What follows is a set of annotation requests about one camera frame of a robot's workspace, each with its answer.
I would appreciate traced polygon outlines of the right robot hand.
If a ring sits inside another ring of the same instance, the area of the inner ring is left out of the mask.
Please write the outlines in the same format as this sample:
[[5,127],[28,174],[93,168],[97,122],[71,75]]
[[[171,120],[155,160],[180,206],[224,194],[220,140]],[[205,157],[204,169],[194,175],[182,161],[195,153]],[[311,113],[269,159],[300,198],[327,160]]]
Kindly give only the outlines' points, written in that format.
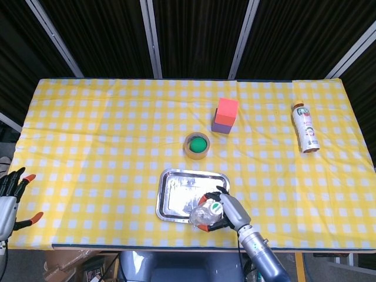
[[191,223],[205,232],[226,227],[241,234],[252,229],[251,218],[242,204],[229,192],[216,186],[218,192],[204,194],[190,215]]

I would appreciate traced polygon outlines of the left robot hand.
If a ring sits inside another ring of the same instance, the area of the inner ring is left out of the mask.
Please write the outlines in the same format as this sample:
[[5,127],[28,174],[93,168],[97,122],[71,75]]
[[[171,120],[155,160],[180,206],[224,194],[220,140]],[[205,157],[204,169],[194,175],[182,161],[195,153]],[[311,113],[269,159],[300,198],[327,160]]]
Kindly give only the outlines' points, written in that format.
[[24,171],[25,167],[22,167],[1,177],[1,242],[4,243],[8,241],[13,231],[32,226],[43,216],[41,211],[30,219],[16,220],[18,206],[26,186],[36,177],[35,174],[30,174],[21,178]]

